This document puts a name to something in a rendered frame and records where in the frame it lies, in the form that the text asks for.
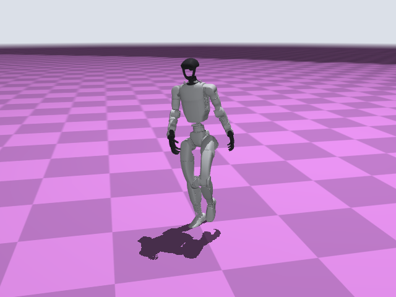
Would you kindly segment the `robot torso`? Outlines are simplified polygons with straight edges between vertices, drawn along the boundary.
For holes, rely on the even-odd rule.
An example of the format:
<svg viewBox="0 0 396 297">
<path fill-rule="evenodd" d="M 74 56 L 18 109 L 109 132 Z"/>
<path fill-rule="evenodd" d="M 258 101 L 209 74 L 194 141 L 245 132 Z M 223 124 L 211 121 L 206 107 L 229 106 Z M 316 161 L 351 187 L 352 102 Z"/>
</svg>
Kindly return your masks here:
<svg viewBox="0 0 396 297">
<path fill-rule="evenodd" d="M 196 83 L 198 81 L 193 82 Z M 191 125 L 193 126 L 193 132 L 190 133 L 191 144 L 195 147 L 201 147 L 203 138 L 206 135 L 210 135 L 209 130 L 205 130 L 204 125 L 201 124 L 201 122 L 208 119 L 210 100 L 202 88 L 206 84 L 205 82 L 200 80 L 194 85 L 187 85 L 187 83 L 183 83 L 179 88 L 181 104 L 187 121 L 196 123 Z"/>
</svg>

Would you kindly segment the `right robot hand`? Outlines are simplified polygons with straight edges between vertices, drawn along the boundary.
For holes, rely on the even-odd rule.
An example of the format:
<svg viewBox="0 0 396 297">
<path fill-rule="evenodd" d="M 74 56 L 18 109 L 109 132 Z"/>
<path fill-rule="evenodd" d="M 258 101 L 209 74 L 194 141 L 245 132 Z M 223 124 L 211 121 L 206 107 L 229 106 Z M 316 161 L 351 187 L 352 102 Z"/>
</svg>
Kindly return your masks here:
<svg viewBox="0 0 396 297">
<path fill-rule="evenodd" d="M 180 150 L 180 148 L 177 148 L 177 146 L 175 145 L 175 142 L 178 144 L 179 142 L 177 141 L 177 140 L 175 140 L 174 138 L 175 138 L 175 134 L 174 134 L 174 130 L 170 130 L 169 131 L 169 135 L 168 135 L 168 140 L 169 140 L 169 144 L 170 144 L 170 147 L 171 147 L 171 151 L 172 151 L 172 153 L 173 154 L 175 154 L 175 155 L 177 155 L 177 154 L 179 154 L 179 152 L 180 151 L 178 151 L 178 150 Z M 178 149 L 178 150 L 177 150 Z"/>
</svg>

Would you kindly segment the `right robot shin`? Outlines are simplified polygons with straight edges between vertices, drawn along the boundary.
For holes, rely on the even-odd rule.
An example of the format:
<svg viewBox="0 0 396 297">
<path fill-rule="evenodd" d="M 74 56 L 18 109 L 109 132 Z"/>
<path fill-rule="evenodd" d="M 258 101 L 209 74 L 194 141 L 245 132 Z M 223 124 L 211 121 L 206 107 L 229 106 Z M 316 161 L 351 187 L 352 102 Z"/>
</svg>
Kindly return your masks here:
<svg viewBox="0 0 396 297">
<path fill-rule="evenodd" d="M 193 205 L 194 211 L 196 214 L 196 217 L 198 218 L 202 217 L 202 209 L 201 209 L 201 200 L 202 200 L 202 192 L 201 192 L 201 187 L 196 187 L 193 188 L 191 187 L 190 183 L 187 182 L 187 190 L 189 193 L 189 198 L 191 200 L 191 203 Z"/>
</svg>

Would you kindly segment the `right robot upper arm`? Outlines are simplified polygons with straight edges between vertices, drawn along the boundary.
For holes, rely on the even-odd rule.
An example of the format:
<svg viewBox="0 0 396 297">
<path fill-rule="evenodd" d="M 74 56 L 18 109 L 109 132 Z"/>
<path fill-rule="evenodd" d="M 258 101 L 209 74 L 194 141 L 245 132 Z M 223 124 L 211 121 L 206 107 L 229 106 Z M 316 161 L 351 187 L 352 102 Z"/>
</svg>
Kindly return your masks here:
<svg viewBox="0 0 396 297">
<path fill-rule="evenodd" d="M 171 110 L 171 117 L 175 118 L 180 118 L 181 112 L 179 111 L 179 106 L 180 106 L 180 94 L 179 94 L 179 88 L 180 85 L 176 85 L 172 88 L 171 94 L 172 94 L 172 110 Z"/>
</svg>

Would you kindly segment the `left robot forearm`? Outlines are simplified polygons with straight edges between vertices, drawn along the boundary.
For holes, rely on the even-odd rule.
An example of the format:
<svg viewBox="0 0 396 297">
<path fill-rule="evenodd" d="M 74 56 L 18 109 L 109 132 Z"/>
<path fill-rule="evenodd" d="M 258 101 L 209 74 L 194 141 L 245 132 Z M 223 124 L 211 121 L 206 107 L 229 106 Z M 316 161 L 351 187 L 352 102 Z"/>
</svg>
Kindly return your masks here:
<svg viewBox="0 0 396 297">
<path fill-rule="evenodd" d="M 222 113 L 223 113 L 224 116 L 219 117 L 219 120 L 220 120 L 220 122 L 221 122 L 221 124 L 222 124 L 222 126 L 223 126 L 223 128 L 224 128 L 224 130 L 226 132 L 226 134 L 228 135 L 228 131 L 232 131 L 232 133 L 233 133 L 233 130 L 231 128 L 231 124 L 230 124 L 230 122 L 228 120 L 228 117 L 227 117 L 227 115 L 225 113 L 225 110 L 223 108 L 222 108 Z"/>
</svg>

